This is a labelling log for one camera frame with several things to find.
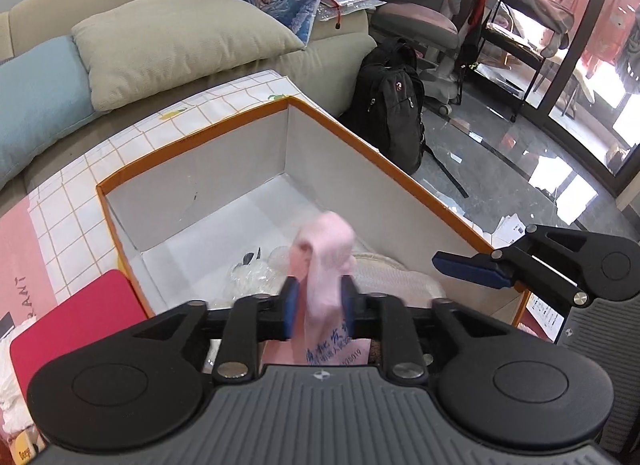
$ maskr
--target pink label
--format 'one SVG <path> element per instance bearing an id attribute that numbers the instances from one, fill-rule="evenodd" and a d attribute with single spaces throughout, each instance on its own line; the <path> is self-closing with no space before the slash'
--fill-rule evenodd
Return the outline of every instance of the pink label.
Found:
<path id="1" fill-rule="evenodd" d="M 26 197 L 0 218 L 0 337 L 58 305 Z"/>

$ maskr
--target white paper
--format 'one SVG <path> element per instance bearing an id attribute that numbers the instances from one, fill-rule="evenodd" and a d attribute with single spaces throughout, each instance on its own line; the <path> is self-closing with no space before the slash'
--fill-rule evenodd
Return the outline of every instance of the white paper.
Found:
<path id="1" fill-rule="evenodd" d="M 511 243 L 514 243 L 517 239 L 520 239 L 524 235 L 525 226 L 520 221 L 517 214 L 513 216 L 503 217 L 498 223 L 498 227 L 492 234 L 492 247 L 494 249 L 501 249 L 502 247 L 508 247 Z"/>
<path id="2" fill-rule="evenodd" d="M 560 333 L 562 323 L 564 322 L 564 317 L 540 299 L 540 297 L 533 294 L 531 294 L 529 302 L 527 302 L 527 310 L 536 322 L 540 324 L 546 336 L 555 342 L 558 333 Z"/>

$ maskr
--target red folder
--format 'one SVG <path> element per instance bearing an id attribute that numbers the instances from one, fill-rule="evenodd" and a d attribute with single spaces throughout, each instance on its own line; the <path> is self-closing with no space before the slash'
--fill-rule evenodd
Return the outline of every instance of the red folder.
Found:
<path id="1" fill-rule="evenodd" d="M 118 270 L 101 275 L 11 343 L 11 360 L 23 396 L 44 364 L 145 319 L 127 278 Z"/>

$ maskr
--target beige sofa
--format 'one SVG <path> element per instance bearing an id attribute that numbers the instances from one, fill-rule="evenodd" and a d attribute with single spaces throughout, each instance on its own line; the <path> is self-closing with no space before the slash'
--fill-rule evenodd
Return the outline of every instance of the beige sofa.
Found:
<path id="1" fill-rule="evenodd" d="M 18 56 L 53 37 L 67 35 L 83 19 L 131 0 L 24 0 L 0 13 L 0 61 Z M 374 46 L 364 11 L 333 22 L 316 23 L 304 51 L 255 61 L 212 74 L 183 86 L 139 100 L 98 118 L 60 140 L 0 191 L 0 215 L 37 185 L 117 131 L 177 102 L 223 82 L 264 69 L 289 76 L 324 109 L 337 116 L 353 95 L 360 62 Z"/>

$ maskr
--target white cloth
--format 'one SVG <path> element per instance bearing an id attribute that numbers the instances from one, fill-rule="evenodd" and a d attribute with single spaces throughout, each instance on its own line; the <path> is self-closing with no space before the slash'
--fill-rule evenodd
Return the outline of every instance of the white cloth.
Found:
<path id="1" fill-rule="evenodd" d="M 540 52 L 540 55 L 548 59 L 565 49 L 569 44 L 568 32 L 574 26 L 574 14 L 552 0 L 520 0 L 536 14 L 542 26 L 554 32 L 549 43 Z"/>

